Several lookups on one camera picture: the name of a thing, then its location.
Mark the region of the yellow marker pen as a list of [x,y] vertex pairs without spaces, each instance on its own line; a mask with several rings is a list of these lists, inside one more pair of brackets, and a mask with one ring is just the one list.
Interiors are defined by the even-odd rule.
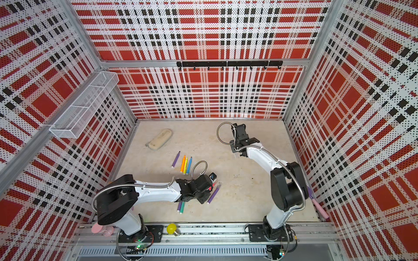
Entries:
[[187,168],[188,168],[188,158],[186,157],[184,167],[183,167],[183,171],[182,171],[184,175],[187,174]]

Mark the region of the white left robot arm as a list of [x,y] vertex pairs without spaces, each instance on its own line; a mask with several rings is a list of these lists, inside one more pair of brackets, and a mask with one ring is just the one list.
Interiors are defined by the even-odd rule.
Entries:
[[130,236],[144,232],[144,221],[133,211],[134,206],[147,202],[189,202],[201,204],[209,200],[217,175],[203,174],[197,179],[173,179],[169,183],[136,181],[132,175],[124,175],[101,189],[93,198],[92,208],[101,226],[116,226]]

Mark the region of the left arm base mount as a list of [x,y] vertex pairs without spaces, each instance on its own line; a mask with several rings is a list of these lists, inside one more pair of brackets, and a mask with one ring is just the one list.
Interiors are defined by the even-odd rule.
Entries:
[[164,232],[163,225],[147,225],[144,230],[140,230],[130,236],[124,231],[120,231],[118,241],[120,243],[160,243]]

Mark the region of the orange marker pen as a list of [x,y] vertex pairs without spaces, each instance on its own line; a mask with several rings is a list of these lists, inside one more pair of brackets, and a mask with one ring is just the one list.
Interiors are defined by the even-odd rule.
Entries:
[[181,173],[183,173],[183,171],[184,171],[185,161],[186,161],[186,156],[184,155],[183,160],[182,160],[182,164],[181,164],[181,169],[180,169]]

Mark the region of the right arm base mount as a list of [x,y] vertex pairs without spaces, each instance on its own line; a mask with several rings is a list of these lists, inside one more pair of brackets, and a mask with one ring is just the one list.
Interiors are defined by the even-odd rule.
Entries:
[[244,229],[249,234],[250,242],[282,241],[293,242],[293,235],[289,225],[277,229],[270,229],[265,225],[247,225]]

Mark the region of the purple marker pen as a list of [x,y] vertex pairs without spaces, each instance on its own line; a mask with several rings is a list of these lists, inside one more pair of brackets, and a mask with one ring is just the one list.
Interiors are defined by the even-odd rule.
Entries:
[[173,163],[172,163],[172,168],[174,168],[174,167],[175,167],[175,165],[176,165],[176,163],[177,163],[177,161],[178,161],[178,159],[179,159],[179,157],[180,157],[180,153],[181,153],[181,151],[179,151],[179,152],[177,153],[177,155],[176,155],[176,157],[175,157],[175,159],[174,159],[174,161],[173,161]]

